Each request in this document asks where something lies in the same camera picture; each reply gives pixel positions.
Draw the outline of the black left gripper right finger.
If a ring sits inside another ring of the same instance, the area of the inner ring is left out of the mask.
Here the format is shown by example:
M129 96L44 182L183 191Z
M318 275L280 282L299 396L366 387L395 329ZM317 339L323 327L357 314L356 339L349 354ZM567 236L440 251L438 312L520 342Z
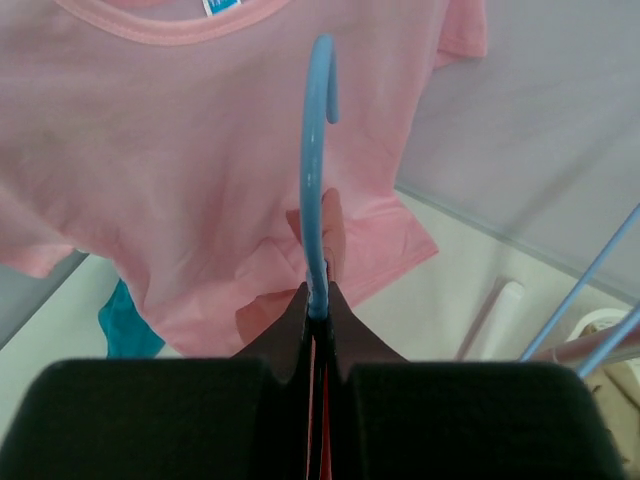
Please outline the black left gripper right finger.
M621 479L596 404L571 370L536 362L410 362L329 288L336 479Z

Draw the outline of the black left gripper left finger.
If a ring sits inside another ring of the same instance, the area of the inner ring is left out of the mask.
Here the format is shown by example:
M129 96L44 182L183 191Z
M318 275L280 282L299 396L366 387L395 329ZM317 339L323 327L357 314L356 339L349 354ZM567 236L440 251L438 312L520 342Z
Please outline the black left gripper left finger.
M1 447L5 479L309 479L308 292L231 358L59 361Z

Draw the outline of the beige t shirt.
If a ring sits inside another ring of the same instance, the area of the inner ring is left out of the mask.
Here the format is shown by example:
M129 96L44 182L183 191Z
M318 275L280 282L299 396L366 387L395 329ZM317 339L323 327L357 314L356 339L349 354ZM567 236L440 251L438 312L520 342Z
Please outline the beige t shirt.
M639 471L639 359L606 364L586 377L607 430L629 471Z

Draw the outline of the light pink t shirt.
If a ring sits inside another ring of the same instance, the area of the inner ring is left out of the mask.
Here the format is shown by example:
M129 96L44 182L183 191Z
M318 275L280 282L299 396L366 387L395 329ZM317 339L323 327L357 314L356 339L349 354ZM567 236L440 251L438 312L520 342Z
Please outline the light pink t shirt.
M340 119L323 182L346 226L354 303L436 253L396 197L431 73L487 49L481 1L5 1L1 261L44 277L113 262L141 316L188 356L238 352L239 316L305 275L299 204L309 55L330 34Z

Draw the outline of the coral red t shirt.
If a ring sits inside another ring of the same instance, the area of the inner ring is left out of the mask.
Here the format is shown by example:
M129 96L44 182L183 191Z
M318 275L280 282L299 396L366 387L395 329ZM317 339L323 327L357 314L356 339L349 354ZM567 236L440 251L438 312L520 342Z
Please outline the coral red t shirt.
M346 233L340 195L334 188L328 189L322 197L322 242L328 280L338 283L344 274ZM242 341L248 344L262 334L285 312L293 296L293 290L272 292L256 297L239 309L236 312L236 324ZM326 359L317 340L312 342L312 354L307 477L329 479L331 455Z

